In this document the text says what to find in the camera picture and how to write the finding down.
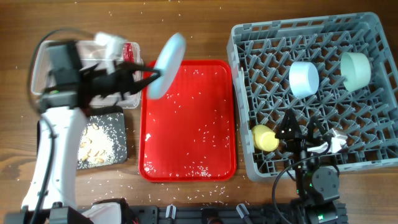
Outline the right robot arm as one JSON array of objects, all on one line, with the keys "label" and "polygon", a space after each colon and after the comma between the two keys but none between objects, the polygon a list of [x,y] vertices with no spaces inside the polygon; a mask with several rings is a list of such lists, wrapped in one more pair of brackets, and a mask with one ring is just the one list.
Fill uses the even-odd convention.
[{"label": "right robot arm", "polygon": [[[276,177],[272,186],[272,205],[282,223],[337,223],[339,218],[336,200],[339,199],[340,170],[337,166],[328,168],[321,163],[340,140],[328,134],[317,117],[308,122],[306,135],[300,129],[294,111],[287,109],[275,134],[285,142],[284,149],[294,155],[294,163],[287,166]],[[284,173],[293,169],[298,198],[291,201],[291,214],[283,214],[276,202],[277,184]]]}]

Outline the green bowl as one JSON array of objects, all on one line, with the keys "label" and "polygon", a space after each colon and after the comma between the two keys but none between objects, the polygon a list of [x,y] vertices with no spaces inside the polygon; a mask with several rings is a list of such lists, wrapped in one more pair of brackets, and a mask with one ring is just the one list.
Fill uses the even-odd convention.
[{"label": "green bowl", "polygon": [[341,76],[347,91],[353,92],[367,86],[371,79],[371,66],[365,54],[344,52],[340,60]]}]

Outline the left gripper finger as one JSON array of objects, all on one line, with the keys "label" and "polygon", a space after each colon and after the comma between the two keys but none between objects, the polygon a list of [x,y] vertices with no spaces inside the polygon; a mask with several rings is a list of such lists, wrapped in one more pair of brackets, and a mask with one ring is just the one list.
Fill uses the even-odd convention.
[{"label": "left gripper finger", "polygon": [[145,87],[149,86],[159,77],[159,74],[155,74],[153,76],[138,81],[135,81],[133,78],[131,78],[131,80],[127,84],[126,91],[129,92],[131,95],[134,95],[143,90]]},{"label": "left gripper finger", "polygon": [[161,76],[160,70],[157,70],[152,67],[147,67],[143,64],[137,64],[134,62],[122,62],[118,65],[118,74],[120,74],[120,75],[131,75],[132,73],[135,73],[136,71],[152,72],[156,75]]}]

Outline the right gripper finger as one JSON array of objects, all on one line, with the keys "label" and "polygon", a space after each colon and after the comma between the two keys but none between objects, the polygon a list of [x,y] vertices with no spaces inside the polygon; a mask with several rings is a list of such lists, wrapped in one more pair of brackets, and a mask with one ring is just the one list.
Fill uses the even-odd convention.
[{"label": "right gripper finger", "polygon": [[310,120],[308,122],[308,126],[307,126],[307,129],[308,129],[307,137],[309,139],[313,139],[314,138],[314,130],[315,130],[315,128],[317,128],[319,130],[321,136],[325,134],[325,129],[322,126],[321,122],[319,122],[319,120],[318,120],[318,118],[316,116],[312,116],[310,118]]},{"label": "right gripper finger", "polygon": [[295,118],[293,109],[286,110],[283,120],[279,124],[275,137],[281,140],[302,139],[302,131],[298,121]]}]

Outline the red foil wrapper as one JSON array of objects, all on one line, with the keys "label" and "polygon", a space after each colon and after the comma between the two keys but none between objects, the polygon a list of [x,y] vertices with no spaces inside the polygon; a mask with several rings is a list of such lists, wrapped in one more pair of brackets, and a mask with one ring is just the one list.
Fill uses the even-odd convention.
[{"label": "red foil wrapper", "polygon": [[124,44],[123,59],[125,62],[134,62],[134,52],[130,43]]}]

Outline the light blue bowl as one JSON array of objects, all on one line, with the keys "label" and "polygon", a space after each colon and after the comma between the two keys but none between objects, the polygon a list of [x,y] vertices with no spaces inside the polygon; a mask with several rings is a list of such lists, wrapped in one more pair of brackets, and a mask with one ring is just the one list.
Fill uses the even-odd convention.
[{"label": "light blue bowl", "polygon": [[319,88],[319,74],[311,62],[294,62],[289,70],[289,85],[294,97],[303,99],[314,95]]}]

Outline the light blue plate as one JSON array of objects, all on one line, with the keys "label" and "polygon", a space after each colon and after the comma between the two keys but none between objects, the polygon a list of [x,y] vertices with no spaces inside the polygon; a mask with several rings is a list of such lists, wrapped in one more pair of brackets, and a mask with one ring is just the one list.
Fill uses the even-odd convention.
[{"label": "light blue plate", "polygon": [[154,69],[160,71],[160,77],[147,87],[149,99],[158,100],[166,94],[180,68],[186,46],[186,40],[180,33],[166,42],[154,65]]}]

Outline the yellow cup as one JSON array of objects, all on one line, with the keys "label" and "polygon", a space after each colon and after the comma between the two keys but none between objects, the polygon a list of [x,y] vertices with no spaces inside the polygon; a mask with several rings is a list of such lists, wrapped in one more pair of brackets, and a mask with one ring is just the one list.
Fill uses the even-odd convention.
[{"label": "yellow cup", "polygon": [[279,146],[279,139],[275,137],[275,132],[263,124],[258,124],[252,128],[254,147],[266,152],[272,152]]}]

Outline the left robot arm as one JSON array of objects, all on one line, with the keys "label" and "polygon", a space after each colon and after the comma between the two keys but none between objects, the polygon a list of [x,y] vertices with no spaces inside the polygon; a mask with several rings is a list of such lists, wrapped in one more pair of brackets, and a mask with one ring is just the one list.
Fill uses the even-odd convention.
[{"label": "left robot arm", "polygon": [[74,40],[51,42],[48,51],[56,84],[44,90],[36,109],[40,141],[34,176],[21,210],[8,213],[5,223],[137,223],[124,198],[102,200],[78,211],[78,150],[92,98],[149,88],[166,76],[165,66],[123,62],[113,73],[83,68]]}]

